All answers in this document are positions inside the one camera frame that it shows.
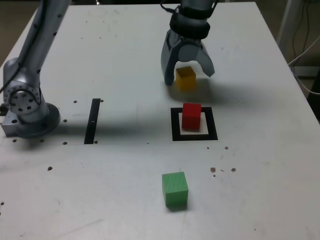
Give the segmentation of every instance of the cable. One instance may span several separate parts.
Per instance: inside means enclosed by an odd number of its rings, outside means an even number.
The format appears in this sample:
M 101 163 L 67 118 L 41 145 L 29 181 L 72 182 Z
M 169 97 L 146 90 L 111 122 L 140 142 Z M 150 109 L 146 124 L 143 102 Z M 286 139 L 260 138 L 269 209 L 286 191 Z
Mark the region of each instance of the cable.
M 288 63 L 288 65 L 292 64 L 295 60 L 301 58 L 302 55 L 304 55 L 306 52 L 308 52 L 308 50 L 316 44 L 316 42 L 320 39 L 320 35 L 317 37 L 317 39 L 303 52 L 301 53 L 299 56 L 297 56 L 295 59 L 293 59 L 291 62 Z
M 296 35 L 298 33 L 298 30 L 304 20 L 304 12 L 305 12 L 305 5 L 306 5 L 306 2 L 304 1 L 303 2 L 303 5 L 302 5 L 302 10 L 301 10 L 301 19 L 300 19 L 300 22 L 298 24 L 298 26 L 296 27 L 296 30 L 293 34 L 293 37 L 292 37 L 292 50 L 293 50 L 293 58 L 295 59 L 296 58 L 296 49 L 295 49 L 295 39 L 296 39 Z M 294 72 L 295 73 L 295 69 L 294 69 L 295 66 L 292 66 L 291 67 L 291 72 Z
M 160 2 L 160 6 L 164 9 L 164 10 L 166 10 L 168 13 L 174 13 L 175 12 L 175 10 L 174 9 L 172 9 L 172 8 L 168 8 L 168 7 L 164 7 L 164 3 L 165 3 L 165 1 L 166 0 L 162 0 L 161 2 Z
M 310 6 L 310 3 L 311 3 L 311 0 L 308 1 L 307 5 L 306 5 L 306 8 L 305 8 L 305 11 L 306 11 L 306 26 L 307 26 L 307 29 L 306 29 L 306 35 L 305 35 L 305 39 L 304 39 L 304 44 L 303 44 L 303 48 L 302 48 L 302 53 L 305 51 L 306 49 L 306 44 L 307 44 L 307 41 L 308 41 L 308 37 L 309 37 L 309 31 L 310 31 L 310 20 L 309 20 L 309 6 Z M 295 66 L 296 64 L 299 62 L 300 58 L 297 59 L 297 61 L 292 65 L 291 67 L 291 70 L 293 68 L 293 72 L 296 73 L 296 69 L 295 69 Z
M 39 26 L 36 28 L 37 31 L 31 41 L 31 44 L 29 45 L 28 49 L 26 50 L 25 54 L 24 54 L 24 58 L 22 59 L 21 62 L 18 62 L 18 67 L 16 69 L 16 71 L 14 72 L 14 74 L 10 77 L 10 79 L 0 88 L 0 94 L 8 87 L 8 85 L 16 78 L 16 76 L 18 75 L 18 73 L 20 72 L 20 70 L 22 69 L 30 51 L 31 48 L 33 47 L 39 32 L 41 31 L 42 27 L 43 27 L 43 23 L 45 21 L 45 17 L 46 17 L 46 9 L 47 9 L 47 0 L 43 0 L 42 2 L 42 12 L 41 12 L 41 16 L 40 16 L 40 22 L 39 22 Z
M 217 4 L 218 4 L 218 2 L 219 2 L 220 0 L 215 0 L 215 2 L 214 2 L 214 5 L 213 5 L 213 8 L 212 8 L 212 13 L 214 12 L 214 10 L 215 10 L 215 8 L 216 8 L 216 6 L 217 6 Z M 166 0 L 162 0 L 161 2 L 160 2 L 160 6 L 164 9 L 164 10 L 166 10 L 168 13 L 174 13 L 176 10 L 174 10 L 174 9 L 172 9 L 172 8 L 168 8 L 168 7 L 164 7 L 164 3 L 166 2 Z
M 220 0 L 215 0 L 215 3 L 214 3 L 213 8 L 212 8 L 212 12 L 214 12 L 214 10 L 215 10 L 215 8 L 216 8 L 216 6 L 217 6 L 219 1 Z
M 319 96 L 320 96 L 320 93 L 319 93 L 319 92 L 314 92 L 314 91 L 309 90 L 309 89 L 303 84 L 303 82 L 297 77 L 296 74 L 294 74 L 294 73 L 292 73 L 292 74 L 293 74 L 293 76 L 295 77 L 295 79 L 297 80 L 298 84 L 301 84 L 302 87 L 303 87 L 305 90 L 307 90 L 307 91 L 308 91 L 309 93 L 311 93 L 311 94 L 319 95 Z

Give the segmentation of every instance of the red cube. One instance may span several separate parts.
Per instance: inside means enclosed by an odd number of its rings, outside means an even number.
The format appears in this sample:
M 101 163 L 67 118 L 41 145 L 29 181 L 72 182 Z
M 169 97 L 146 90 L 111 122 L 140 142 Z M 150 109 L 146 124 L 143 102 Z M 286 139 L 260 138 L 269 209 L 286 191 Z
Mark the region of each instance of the red cube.
M 182 108 L 182 128 L 200 130 L 201 104 L 184 103 Z

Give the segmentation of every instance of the yellow cube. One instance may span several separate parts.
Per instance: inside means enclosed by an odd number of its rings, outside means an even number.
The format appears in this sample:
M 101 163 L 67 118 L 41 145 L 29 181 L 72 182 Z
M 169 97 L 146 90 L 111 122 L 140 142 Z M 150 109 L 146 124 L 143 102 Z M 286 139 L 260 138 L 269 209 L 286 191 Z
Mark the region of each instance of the yellow cube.
M 181 92 L 190 92 L 196 89 L 196 73 L 191 66 L 176 69 L 175 84 Z

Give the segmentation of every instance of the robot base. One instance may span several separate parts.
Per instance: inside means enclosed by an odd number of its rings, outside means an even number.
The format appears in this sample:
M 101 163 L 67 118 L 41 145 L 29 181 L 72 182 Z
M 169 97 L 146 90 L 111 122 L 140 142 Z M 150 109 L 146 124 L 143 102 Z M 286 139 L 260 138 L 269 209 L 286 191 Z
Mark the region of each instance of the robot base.
M 2 123 L 2 129 L 7 137 L 31 139 L 42 136 L 54 130 L 60 122 L 60 113 L 56 106 L 47 103 L 49 114 L 43 120 L 35 123 L 22 124 L 17 115 L 10 110 Z

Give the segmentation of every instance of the black square marker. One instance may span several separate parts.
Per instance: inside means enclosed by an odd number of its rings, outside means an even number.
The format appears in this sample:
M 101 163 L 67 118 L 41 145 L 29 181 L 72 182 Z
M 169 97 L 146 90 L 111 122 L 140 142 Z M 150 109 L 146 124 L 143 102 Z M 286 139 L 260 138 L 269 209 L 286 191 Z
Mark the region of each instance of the black square marker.
M 201 112 L 205 114 L 206 127 L 208 134 L 181 134 L 179 113 L 182 113 L 182 107 L 171 108 L 171 128 L 172 141 L 207 141 L 218 140 L 214 115 L 211 107 L 201 107 Z

